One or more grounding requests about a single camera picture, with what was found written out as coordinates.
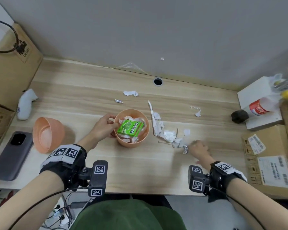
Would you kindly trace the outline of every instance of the green shirt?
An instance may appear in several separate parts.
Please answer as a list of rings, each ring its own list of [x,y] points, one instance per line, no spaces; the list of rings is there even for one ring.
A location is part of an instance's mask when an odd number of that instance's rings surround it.
[[[85,208],[71,230],[186,230],[181,216],[138,199],[108,200]]]

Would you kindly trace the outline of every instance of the red bottle label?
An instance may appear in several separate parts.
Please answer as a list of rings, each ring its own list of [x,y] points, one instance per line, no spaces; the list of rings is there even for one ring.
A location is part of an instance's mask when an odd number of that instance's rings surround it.
[[[263,115],[269,111],[265,110],[264,108],[262,108],[262,106],[260,105],[259,102],[260,99],[258,99],[257,101],[254,101],[253,103],[250,104],[250,110],[254,115]]]

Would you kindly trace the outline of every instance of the black wrist mount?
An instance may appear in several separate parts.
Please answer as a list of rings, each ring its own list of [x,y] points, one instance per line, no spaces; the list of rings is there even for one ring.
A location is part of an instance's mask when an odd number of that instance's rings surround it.
[[[76,191],[79,186],[88,186],[90,197],[103,196],[108,162],[98,160],[89,168],[85,166],[86,156],[86,150],[77,144],[61,145],[42,163],[40,173],[49,170],[57,174],[64,183],[64,189]]]
[[[240,178],[247,182],[242,172],[227,163],[216,161],[211,164],[208,174],[204,174],[199,166],[190,165],[188,171],[189,189],[196,193],[203,193],[208,197],[208,202],[218,199],[227,199],[226,189],[230,181]]]

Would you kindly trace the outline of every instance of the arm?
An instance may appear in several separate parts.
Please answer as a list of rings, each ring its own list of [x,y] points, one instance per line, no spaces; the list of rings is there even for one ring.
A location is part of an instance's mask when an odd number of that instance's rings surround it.
[[[77,144],[88,152],[95,148],[100,140],[106,137],[114,138],[112,132],[118,124],[113,123],[109,118],[115,118],[115,116],[107,114],[102,117],[92,131]],[[61,190],[64,190],[64,184],[57,174],[51,171],[42,172],[0,207],[0,230],[7,230],[29,207]],[[60,196],[61,194],[55,195],[34,207],[19,220],[13,230],[39,229],[57,204]]]
[[[189,146],[190,153],[199,159],[199,163],[205,169],[210,171],[210,164],[216,160],[209,155],[207,149],[207,146],[204,146],[200,140]],[[226,193],[253,213],[267,230],[288,230],[288,210],[245,181],[239,178],[233,179],[229,183]],[[232,200],[230,202],[254,229],[262,229],[243,207]]]

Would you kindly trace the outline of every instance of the gray wall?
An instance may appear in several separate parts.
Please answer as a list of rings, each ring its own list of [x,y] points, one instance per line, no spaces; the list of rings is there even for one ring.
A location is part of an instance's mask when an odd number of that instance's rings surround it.
[[[238,85],[288,65],[288,0],[0,3],[49,56]]]

